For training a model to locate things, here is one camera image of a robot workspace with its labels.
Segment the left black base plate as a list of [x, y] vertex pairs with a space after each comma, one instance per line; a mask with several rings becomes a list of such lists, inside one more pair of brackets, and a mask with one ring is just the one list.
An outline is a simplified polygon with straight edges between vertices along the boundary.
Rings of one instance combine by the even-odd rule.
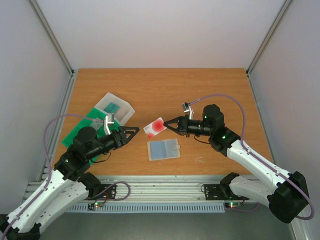
[[100, 184], [98, 187], [95, 187], [93, 191], [89, 192], [86, 200], [98, 200], [105, 199], [115, 199], [117, 186], [114, 184]]

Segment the aluminium corner post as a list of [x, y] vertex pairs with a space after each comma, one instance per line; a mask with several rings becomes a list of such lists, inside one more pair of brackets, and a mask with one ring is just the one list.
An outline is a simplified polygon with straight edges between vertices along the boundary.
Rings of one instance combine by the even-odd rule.
[[275, 15], [271, 25], [269, 26], [261, 44], [259, 45], [257, 51], [255, 52], [248, 68], [246, 69], [246, 75], [249, 78], [253, 70], [255, 69], [256, 65], [258, 64], [260, 58], [262, 57], [264, 51], [268, 47], [272, 37], [276, 33], [279, 25], [281, 24], [282, 20], [284, 19], [287, 11], [289, 10], [290, 6], [292, 5], [293, 0], [284, 0], [281, 4], [277, 14]]
[[71, 64], [69, 60], [67, 59], [58, 39], [56, 38], [44, 12], [42, 11], [40, 4], [37, 0], [28, 0], [28, 3], [30, 4], [32, 10], [34, 11], [35, 15], [37, 16], [38, 20], [40, 21], [41, 25], [44, 28], [44, 31], [46, 32], [49, 40], [53, 44], [57, 54], [59, 55], [60, 59], [62, 60], [64, 66], [66, 67], [68, 73], [70, 76], [73, 76], [74, 70], [71, 67]]

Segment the right aluminium corner post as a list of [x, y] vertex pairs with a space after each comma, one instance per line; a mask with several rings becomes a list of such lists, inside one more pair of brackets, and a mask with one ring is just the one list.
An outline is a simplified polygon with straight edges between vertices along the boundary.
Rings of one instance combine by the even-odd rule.
[[256, 65], [258, 64], [260, 58], [262, 57], [264, 51], [268, 47], [272, 37], [276, 33], [279, 25], [281, 24], [282, 20], [284, 19], [287, 11], [289, 10], [290, 6], [292, 5], [293, 0], [284, 0], [281, 4], [277, 14], [275, 15], [271, 25], [269, 26], [261, 44], [259, 45], [257, 51], [255, 52], [248, 68], [246, 69], [246, 75], [249, 78], [253, 70], [255, 69]]

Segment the green plastic tray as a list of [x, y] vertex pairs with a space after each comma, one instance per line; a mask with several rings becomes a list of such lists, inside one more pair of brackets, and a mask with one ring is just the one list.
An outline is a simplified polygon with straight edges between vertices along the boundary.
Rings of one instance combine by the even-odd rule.
[[[105, 116], [107, 115], [106, 112], [101, 111], [97, 108], [93, 108], [87, 115], [87, 118], [90, 119], [97, 119], [97, 120], [104, 120]], [[74, 129], [61, 141], [61, 143], [68, 148], [73, 143], [73, 138], [78, 134], [79, 130], [84, 127], [90, 127], [92, 120], [82, 119]], [[105, 136], [104, 126], [102, 126], [98, 131], [96, 131], [96, 135], [98, 138]]]

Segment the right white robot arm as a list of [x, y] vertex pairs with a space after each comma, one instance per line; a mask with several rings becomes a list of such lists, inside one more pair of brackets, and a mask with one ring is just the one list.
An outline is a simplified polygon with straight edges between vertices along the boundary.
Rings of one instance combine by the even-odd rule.
[[306, 178], [273, 164], [252, 148], [241, 137], [227, 128], [224, 114], [215, 104], [204, 107], [201, 120], [188, 114], [167, 120], [163, 124], [180, 136], [207, 136], [211, 147], [249, 170], [261, 182], [253, 182], [237, 173], [230, 173], [220, 181], [225, 198], [242, 196], [265, 205], [281, 222], [289, 224], [298, 218], [309, 204]]

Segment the teal card in box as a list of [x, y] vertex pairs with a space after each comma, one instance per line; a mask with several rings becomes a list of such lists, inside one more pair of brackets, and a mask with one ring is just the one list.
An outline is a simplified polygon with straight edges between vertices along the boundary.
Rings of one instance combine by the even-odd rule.
[[113, 102], [110, 102], [105, 108], [104, 111], [106, 113], [115, 114], [119, 110], [119, 106]]

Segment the translucent white plastic box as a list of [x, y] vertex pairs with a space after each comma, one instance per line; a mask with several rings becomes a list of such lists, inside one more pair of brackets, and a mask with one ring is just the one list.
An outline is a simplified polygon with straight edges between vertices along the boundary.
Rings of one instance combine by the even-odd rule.
[[110, 92], [108, 92], [94, 107], [103, 113], [114, 114], [114, 119], [120, 126], [124, 126], [135, 113], [135, 110], [127, 101], [124, 101]]

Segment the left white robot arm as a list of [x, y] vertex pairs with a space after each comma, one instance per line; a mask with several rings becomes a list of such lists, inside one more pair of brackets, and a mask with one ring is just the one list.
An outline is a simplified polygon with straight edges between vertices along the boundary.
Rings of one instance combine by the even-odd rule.
[[100, 180], [87, 170], [90, 161], [128, 144], [138, 127], [120, 126], [98, 137], [90, 126], [80, 129], [48, 177], [16, 210], [0, 217], [3, 240], [38, 240], [68, 208], [85, 199], [107, 195]]

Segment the small circuit board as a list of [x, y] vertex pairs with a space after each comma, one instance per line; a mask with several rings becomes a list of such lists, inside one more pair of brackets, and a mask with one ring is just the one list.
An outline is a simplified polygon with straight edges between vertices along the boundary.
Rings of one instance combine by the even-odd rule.
[[224, 206], [226, 207], [226, 208], [228, 208], [228, 209], [234, 209], [234, 208], [239, 208], [239, 207], [241, 207], [243, 205], [243, 203], [241, 203], [241, 202], [226, 202], [225, 204], [224, 204]]
[[104, 204], [102, 202], [89, 203], [87, 205], [87, 210], [88, 211], [96, 211], [97, 209], [102, 208], [103, 205]]

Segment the beige card holder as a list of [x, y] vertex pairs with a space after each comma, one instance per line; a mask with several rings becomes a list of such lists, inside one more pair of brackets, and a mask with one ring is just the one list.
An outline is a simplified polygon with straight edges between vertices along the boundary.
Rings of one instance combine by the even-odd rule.
[[176, 138], [159, 141], [149, 141], [147, 143], [148, 160], [160, 161], [180, 158], [180, 149], [181, 147]]

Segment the red dot card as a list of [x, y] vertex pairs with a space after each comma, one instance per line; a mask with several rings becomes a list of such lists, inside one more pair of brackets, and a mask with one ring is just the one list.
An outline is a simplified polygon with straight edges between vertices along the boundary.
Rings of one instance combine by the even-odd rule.
[[158, 135], [166, 129], [167, 128], [164, 126], [164, 120], [161, 117], [157, 118], [156, 120], [149, 123], [147, 126], [143, 128], [148, 139], [153, 138], [154, 136]]

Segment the left small circuit board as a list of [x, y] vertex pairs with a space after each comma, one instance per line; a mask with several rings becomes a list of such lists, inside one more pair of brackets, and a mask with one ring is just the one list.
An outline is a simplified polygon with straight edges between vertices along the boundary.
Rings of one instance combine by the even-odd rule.
[[89, 203], [87, 205], [87, 210], [88, 211], [96, 211], [97, 209], [102, 208], [103, 205], [104, 204], [102, 202]]

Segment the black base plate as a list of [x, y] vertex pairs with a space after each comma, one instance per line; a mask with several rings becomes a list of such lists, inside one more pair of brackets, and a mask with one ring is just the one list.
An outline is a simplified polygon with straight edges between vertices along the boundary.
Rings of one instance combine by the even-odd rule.
[[206, 201], [242, 201], [249, 200], [247, 197], [234, 194], [229, 186], [221, 184], [203, 184], [200, 190], [204, 193]]
[[98, 200], [105, 199], [115, 199], [117, 186], [114, 184], [100, 184], [98, 187], [95, 187], [93, 191], [89, 192], [86, 200]]

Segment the left aluminium corner post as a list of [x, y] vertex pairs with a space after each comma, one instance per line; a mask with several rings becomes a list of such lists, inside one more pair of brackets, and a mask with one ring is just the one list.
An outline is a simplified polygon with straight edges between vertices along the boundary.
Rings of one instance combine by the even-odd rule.
[[34, 11], [35, 15], [37, 16], [38, 20], [40, 21], [41, 25], [44, 28], [44, 31], [46, 32], [49, 40], [53, 44], [57, 54], [59, 55], [60, 59], [62, 60], [64, 66], [66, 67], [68, 73], [70, 76], [73, 76], [74, 70], [71, 67], [71, 64], [69, 60], [67, 59], [58, 39], [56, 38], [44, 12], [42, 11], [40, 4], [37, 0], [28, 0], [28, 3], [30, 4], [32, 10]]

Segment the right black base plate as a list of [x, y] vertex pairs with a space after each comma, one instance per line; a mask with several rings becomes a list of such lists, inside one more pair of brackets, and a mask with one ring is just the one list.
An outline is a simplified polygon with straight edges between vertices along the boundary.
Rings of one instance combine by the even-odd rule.
[[203, 184], [200, 190], [204, 193], [206, 201], [242, 201], [249, 200], [247, 197], [234, 194], [229, 186], [221, 184]]

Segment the aluminium front rail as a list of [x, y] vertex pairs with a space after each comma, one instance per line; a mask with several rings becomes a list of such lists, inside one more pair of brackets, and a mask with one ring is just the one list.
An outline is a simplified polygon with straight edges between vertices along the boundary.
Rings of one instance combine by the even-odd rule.
[[219, 184], [224, 175], [97, 175], [100, 192], [107, 190], [115, 202], [169, 203], [203, 202], [208, 194], [205, 185]]

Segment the right small circuit board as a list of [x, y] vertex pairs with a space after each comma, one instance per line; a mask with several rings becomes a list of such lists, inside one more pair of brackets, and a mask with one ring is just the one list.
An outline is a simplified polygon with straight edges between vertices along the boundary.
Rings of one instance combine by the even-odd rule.
[[239, 208], [239, 207], [241, 207], [243, 205], [243, 203], [241, 203], [241, 202], [226, 202], [225, 204], [224, 204], [224, 206], [226, 207], [226, 208], [228, 208], [228, 209], [234, 209], [234, 208]]

